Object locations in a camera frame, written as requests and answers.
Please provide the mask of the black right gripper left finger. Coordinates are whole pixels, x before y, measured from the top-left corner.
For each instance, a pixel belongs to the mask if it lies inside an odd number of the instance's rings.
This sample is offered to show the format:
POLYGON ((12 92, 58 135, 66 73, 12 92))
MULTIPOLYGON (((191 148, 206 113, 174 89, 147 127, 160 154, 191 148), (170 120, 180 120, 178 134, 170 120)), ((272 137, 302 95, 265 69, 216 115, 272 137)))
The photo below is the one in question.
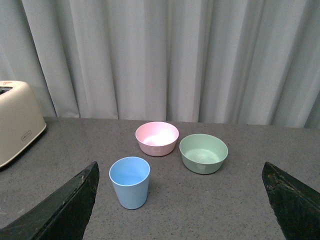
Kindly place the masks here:
POLYGON ((93 162, 30 211, 0 230, 2 240, 81 240, 100 179, 93 162))

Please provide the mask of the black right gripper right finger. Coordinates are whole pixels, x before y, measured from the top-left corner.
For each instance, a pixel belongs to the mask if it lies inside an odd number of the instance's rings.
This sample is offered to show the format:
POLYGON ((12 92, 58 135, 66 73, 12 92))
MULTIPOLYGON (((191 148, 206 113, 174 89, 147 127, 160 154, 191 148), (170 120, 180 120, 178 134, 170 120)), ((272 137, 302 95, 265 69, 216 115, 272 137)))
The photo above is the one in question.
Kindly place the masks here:
POLYGON ((270 162, 261 177, 285 239, 318 240, 320 193, 270 162))

